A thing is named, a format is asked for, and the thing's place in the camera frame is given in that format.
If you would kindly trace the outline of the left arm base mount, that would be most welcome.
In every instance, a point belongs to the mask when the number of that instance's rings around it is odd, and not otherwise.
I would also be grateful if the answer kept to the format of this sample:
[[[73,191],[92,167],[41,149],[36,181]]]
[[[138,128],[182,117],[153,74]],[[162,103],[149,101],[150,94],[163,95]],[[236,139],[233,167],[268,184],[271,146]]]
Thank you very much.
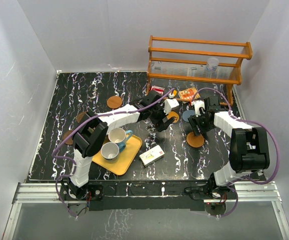
[[[55,190],[58,196],[58,200],[64,205],[69,215],[73,217],[76,221],[79,219],[80,214],[83,210],[89,210],[91,206],[91,201],[101,201],[104,197],[104,187],[100,184],[89,184],[86,183],[82,187],[77,187],[73,185],[70,180],[71,175],[63,174],[60,175],[55,181]],[[67,203],[65,203],[61,192],[58,188],[58,183],[61,184],[61,189],[66,191],[63,193],[64,196],[69,195],[70,198],[75,200],[86,200],[86,207],[80,210],[80,212],[73,212]]]

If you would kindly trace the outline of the blue silicone coaster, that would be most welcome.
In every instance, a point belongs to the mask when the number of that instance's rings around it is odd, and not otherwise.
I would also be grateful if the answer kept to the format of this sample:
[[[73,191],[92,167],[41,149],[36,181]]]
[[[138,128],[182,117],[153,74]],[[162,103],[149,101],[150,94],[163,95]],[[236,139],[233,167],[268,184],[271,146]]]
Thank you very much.
[[[184,121],[184,122],[189,122],[189,118],[191,117],[191,116],[194,116],[196,113],[195,113],[195,111],[194,110],[192,110],[192,109],[190,109],[190,110],[185,110],[183,113],[182,113],[182,120]]]

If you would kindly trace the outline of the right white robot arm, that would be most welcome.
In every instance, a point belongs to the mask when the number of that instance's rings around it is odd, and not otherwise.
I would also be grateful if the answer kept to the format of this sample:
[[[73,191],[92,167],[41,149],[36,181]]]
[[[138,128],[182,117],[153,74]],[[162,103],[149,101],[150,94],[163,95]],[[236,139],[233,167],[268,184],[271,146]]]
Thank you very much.
[[[263,127],[239,121],[231,111],[221,107],[217,97],[197,100],[193,106],[194,113],[188,117],[192,132],[186,137],[187,143],[199,148],[205,141],[203,135],[219,128],[230,137],[230,149],[228,163],[213,172],[205,185],[185,189],[187,194],[204,194],[217,199],[229,191],[227,186],[269,167],[268,138]]]

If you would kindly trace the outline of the orange silicone coaster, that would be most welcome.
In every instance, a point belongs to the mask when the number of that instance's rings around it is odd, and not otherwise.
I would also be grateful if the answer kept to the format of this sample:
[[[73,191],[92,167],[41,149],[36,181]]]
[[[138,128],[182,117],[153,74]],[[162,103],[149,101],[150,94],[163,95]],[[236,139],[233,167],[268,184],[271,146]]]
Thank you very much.
[[[167,119],[171,119],[173,118],[173,123],[176,124],[179,122],[180,120],[180,117],[179,117],[179,114],[175,111],[171,111],[168,115],[167,115]]]

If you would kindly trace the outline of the white yellow box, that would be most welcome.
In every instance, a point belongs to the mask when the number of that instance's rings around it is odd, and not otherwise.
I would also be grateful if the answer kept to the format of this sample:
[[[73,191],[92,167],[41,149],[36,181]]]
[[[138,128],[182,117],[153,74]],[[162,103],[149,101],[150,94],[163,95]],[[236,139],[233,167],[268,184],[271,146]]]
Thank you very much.
[[[165,152],[163,151],[163,149],[159,145],[156,145],[148,151],[142,153],[139,157],[143,165],[147,167],[148,165],[161,159],[164,155]]]

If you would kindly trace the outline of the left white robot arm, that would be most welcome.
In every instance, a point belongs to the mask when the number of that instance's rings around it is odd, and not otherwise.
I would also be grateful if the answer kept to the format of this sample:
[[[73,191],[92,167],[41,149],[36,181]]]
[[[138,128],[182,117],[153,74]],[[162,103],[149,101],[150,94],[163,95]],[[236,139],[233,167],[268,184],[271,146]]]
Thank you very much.
[[[67,185],[62,183],[62,187],[66,188],[72,198],[78,200],[85,198],[88,193],[89,171],[93,157],[101,151],[110,132],[147,119],[158,132],[162,132],[172,124],[167,115],[178,106],[176,99],[151,90],[147,96],[115,110],[85,113],[72,133],[73,166],[70,176],[67,177]]]

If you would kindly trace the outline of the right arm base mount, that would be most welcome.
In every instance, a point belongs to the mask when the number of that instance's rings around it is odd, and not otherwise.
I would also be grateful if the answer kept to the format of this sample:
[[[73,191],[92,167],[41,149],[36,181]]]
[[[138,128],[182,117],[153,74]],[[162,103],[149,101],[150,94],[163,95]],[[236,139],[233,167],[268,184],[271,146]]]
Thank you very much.
[[[238,205],[238,194],[230,185],[218,186],[216,184],[215,174],[212,173],[204,185],[191,185],[184,188],[183,192],[192,200],[197,201],[198,197],[207,197],[209,199],[219,200],[218,202],[208,202],[210,212],[206,210],[208,216],[217,219],[229,216]],[[235,204],[232,209],[226,212],[227,193],[232,192],[235,196]]]

